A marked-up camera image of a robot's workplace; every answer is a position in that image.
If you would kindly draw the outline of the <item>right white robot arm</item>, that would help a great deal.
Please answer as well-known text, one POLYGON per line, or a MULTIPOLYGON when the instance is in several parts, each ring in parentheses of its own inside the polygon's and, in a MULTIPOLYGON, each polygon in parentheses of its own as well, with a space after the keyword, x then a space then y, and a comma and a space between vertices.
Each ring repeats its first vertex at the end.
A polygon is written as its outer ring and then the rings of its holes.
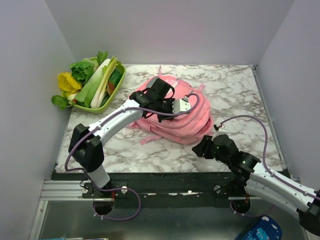
POLYGON ((192 151, 198 157, 215 159, 228 166, 238 177, 230 183, 234 195, 246 192, 259 197, 297 218, 308 232, 320 234, 319 191, 271 169, 252 154, 240 151, 226 134, 205 135, 192 151))

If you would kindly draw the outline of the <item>pink school backpack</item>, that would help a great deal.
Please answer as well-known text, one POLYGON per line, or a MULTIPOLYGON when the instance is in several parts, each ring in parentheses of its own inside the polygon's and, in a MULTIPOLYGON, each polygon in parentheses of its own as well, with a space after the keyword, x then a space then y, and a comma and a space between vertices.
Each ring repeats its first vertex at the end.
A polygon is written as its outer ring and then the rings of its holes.
POLYGON ((190 93, 195 93, 199 97, 199 103, 190 113, 176 116, 172 120, 166 119, 159 122, 157 116, 153 115, 150 118, 140 118, 130 123, 127 126, 128 128, 141 129, 153 134, 153 136, 141 140, 140 143, 144 145, 152 140, 165 138, 179 144, 190 145, 201 141, 203 136, 211 134, 214 120, 211 114, 211 104, 203 94, 206 86, 201 84, 194 88, 182 79, 171 75, 163 75, 162 69, 159 68, 158 74, 146 81, 137 90, 142 91, 150 87, 157 78, 174 87, 175 93, 172 94, 170 90, 167 97, 173 96, 175 99, 181 99, 190 93))

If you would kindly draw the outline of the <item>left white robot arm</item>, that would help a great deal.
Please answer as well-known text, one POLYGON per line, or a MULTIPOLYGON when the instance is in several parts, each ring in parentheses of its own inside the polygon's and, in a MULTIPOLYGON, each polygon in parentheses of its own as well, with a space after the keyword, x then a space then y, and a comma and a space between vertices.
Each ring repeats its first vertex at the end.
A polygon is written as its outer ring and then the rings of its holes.
POLYGON ((74 158, 94 182, 93 191, 101 198, 111 191, 111 178, 103 167, 104 145, 120 130, 148 113, 160 112, 160 119, 173 113, 176 83, 170 85, 156 77, 143 90, 134 91, 117 110, 105 118, 84 126, 78 124, 72 133, 69 156, 74 158))

